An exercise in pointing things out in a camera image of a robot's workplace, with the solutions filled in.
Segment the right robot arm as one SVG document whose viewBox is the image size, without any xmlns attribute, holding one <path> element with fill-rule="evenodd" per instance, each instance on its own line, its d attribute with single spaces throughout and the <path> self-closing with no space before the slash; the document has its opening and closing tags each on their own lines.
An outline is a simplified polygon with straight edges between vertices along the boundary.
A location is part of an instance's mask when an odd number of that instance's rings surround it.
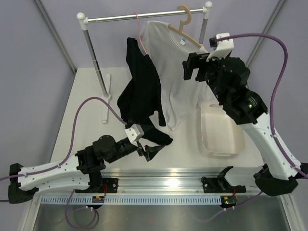
<svg viewBox="0 0 308 231">
<path fill-rule="evenodd" d="M 265 164 L 259 167 L 228 166 L 217 176 L 218 187 L 231 191 L 237 187 L 257 187 L 268 196 L 289 194 L 298 179 L 308 172 L 283 144 L 278 132 L 270 127 L 270 114 L 261 97 L 246 87 L 250 70 L 240 58 L 210 58 L 208 53 L 190 53 L 183 61 L 184 80 L 192 77 L 205 82 L 226 114 L 252 139 Z"/>
</svg>

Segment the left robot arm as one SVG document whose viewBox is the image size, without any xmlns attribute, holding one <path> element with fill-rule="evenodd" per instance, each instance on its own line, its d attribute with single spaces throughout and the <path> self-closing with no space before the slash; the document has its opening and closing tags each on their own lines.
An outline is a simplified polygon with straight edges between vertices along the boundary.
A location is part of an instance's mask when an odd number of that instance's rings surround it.
<svg viewBox="0 0 308 231">
<path fill-rule="evenodd" d="M 151 161 L 163 149 L 162 145 L 150 147 L 132 144 L 128 138 L 120 141 L 103 135 L 91 146 L 66 157 L 64 160 L 35 167 L 10 165 L 8 202 L 21 204 L 45 193 L 75 191 L 77 193 L 101 193 L 106 184 L 101 171 L 133 152 Z"/>
</svg>

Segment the white t shirt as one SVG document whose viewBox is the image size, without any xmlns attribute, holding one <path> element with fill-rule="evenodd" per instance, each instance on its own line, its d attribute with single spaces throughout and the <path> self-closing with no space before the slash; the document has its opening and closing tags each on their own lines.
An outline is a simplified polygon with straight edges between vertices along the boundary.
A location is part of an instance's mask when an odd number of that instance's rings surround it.
<svg viewBox="0 0 308 231">
<path fill-rule="evenodd" d="M 150 56 L 161 82 L 161 103 L 166 124 L 172 130 L 184 121 L 202 102 L 214 99 L 207 84 L 183 78 L 183 61 L 189 54 L 206 53 L 169 29 L 169 24 L 148 21 L 142 33 L 142 50 Z"/>
</svg>

